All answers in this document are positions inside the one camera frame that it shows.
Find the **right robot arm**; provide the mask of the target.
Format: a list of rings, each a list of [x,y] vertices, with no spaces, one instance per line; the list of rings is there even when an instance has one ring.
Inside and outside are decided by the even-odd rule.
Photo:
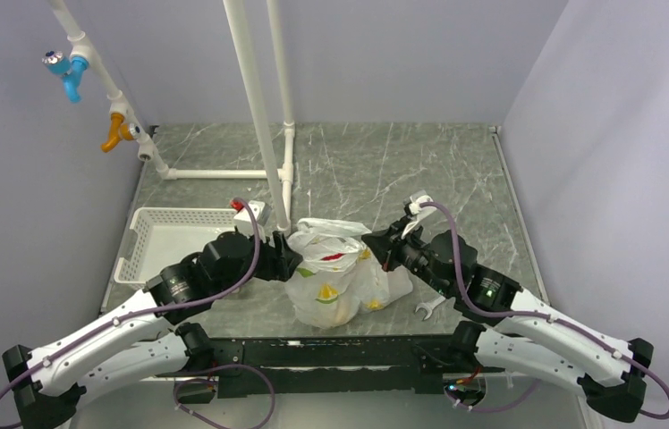
[[[381,268],[406,269],[462,314],[450,340],[435,356],[446,371],[479,367],[509,370],[581,396],[598,414],[632,423],[647,385],[642,366],[654,348],[641,338],[618,340],[592,330],[481,265],[478,251],[450,231],[426,242],[417,228],[405,233],[403,217],[362,239]]]

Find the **white plastic bag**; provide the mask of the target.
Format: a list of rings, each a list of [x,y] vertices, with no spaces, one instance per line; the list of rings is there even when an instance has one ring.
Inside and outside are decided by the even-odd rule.
[[[385,272],[361,236],[371,230],[362,223],[303,218],[288,238],[303,256],[284,283],[296,319],[322,329],[349,323],[358,314],[382,310],[409,295],[413,284],[404,268]],[[335,253],[345,256],[323,262]]]

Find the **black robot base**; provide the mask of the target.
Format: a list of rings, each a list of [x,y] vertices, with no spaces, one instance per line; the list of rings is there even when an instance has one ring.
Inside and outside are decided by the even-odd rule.
[[[214,338],[207,357],[177,377],[208,370],[221,399],[277,393],[413,391],[439,394],[480,364],[449,334],[303,338]]]

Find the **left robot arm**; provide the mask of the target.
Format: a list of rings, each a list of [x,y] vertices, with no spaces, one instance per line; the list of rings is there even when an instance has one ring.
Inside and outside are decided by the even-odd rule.
[[[8,349],[2,360],[19,427],[56,428],[97,398],[152,375],[239,368],[190,317],[253,278],[290,280],[302,260],[279,232],[270,239],[223,232],[77,332],[35,349]]]

